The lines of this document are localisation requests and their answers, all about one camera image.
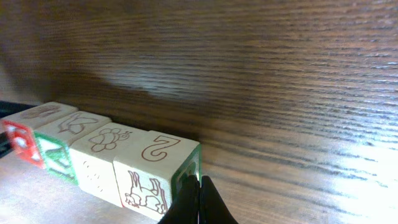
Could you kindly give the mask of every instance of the wooden surface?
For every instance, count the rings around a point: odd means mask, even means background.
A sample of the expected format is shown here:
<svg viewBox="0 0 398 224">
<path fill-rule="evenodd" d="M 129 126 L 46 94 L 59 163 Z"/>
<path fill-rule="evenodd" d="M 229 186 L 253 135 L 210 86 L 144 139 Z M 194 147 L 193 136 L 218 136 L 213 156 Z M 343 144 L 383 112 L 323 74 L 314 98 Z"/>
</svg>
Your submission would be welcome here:
<svg viewBox="0 0 398 224">
<path fill-rule="evenodd" d="M 3 1 L 2 99 L 202 142 L 239 223 L 396 223 L 397 1 L 106 2 Z"/>
</svg>

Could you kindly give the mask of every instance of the block top face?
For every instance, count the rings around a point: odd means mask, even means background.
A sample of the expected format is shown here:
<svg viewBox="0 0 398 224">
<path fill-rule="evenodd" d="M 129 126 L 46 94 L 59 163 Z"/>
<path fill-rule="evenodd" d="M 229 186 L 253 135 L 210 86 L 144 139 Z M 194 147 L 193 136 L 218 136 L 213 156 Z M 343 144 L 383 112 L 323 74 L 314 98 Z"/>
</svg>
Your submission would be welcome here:
<svg viewBox="0 0 398 224">
<path fill-rule="evenodd" d="M 70 148 L 113 162 L 114 157 L 120 151 L 133 151 L 134 148 L 131 146 L 140 141 L 147 133 L 147 131 L 137 128 L 108 123 L 77 140 Z"/>
<path fill-rule="evenodd" d="M 76 111 L 78 111 L 78 108 L 74 106 L 50 102 L 6 116 L 3 119 L 23 124 L 32 129 L 37 129 Z"/>
<path fill-rule="evenodd" d="M 200 143 L 197 141 L 149 131 L 130 151 L 121 151 L 115 161 L 170 180 Z"/>
<path fill-rule="evenodd" d="M 110 122 L 111 119 L 105 116 L 78 111 L 46 124 L 36 131 L 59 139 L 70 146 L 76 140 Z"/>
</svg>

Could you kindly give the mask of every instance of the red block face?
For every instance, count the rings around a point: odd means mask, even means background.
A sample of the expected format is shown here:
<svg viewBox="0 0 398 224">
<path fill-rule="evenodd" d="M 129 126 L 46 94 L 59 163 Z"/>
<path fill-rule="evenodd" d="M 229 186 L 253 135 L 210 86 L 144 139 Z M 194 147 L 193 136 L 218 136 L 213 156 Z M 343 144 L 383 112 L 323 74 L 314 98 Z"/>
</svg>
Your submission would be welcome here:
<svg viewBox="0 0 398 224">
<path fill-rule="evenodd" d="M 32 130 L 12 121 L 2 121 L 2 124 L 16 154 L 21 159 L 44 169 L 44 161 L 36 146 Z"/>
</svg>

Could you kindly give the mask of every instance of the cube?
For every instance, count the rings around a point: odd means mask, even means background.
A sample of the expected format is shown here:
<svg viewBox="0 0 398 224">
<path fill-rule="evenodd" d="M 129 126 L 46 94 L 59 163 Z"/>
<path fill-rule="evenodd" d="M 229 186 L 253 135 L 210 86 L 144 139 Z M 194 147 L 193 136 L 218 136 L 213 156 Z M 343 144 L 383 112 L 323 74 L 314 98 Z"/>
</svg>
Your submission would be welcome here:
<svg viewBox="0 0 398 224">
<path fill-rule="evenodd" d="M 47 171 L 77 185 L 69 146 L 110 122 L 107 117 L 78 111 L 38 128 L 35 141 Z"/>
<path fill-rule="evenodd" d="M 200 158 L 199 142 L 149 131 L 113 161 L 123 206 L 160 220 L 184 178 L 200 179 Z"/>
<path fill-rule="evenodd" d="M 2 119 L 2 125 L 16 154 L 44 169 L 44 161 L 34 141 L 33 130 L 76 111 L 76 107 L 50 102 L 6 116 Z"/>
<path fill-rule="evenodd" d="M 129 126 L 108 123 L 74 142 L 69 153 L 79 187 L 94 196 L 122 207 L 113 159 L 147 134 Z"/>
</svg>

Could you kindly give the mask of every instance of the brown wood surface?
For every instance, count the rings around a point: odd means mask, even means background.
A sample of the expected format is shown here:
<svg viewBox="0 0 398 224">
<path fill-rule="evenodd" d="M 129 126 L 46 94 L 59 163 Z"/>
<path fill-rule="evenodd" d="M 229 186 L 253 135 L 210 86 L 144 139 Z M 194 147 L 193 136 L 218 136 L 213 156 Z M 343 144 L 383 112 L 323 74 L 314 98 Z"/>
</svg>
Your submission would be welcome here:
<svg viewBox="0 0 398 224">
<path fill-rule="evenodd" d="M 239 223 L 397 222 L 396 0 L 34 2 L 1 2 L 3 100 L 202 142 Z"/>
</svg>

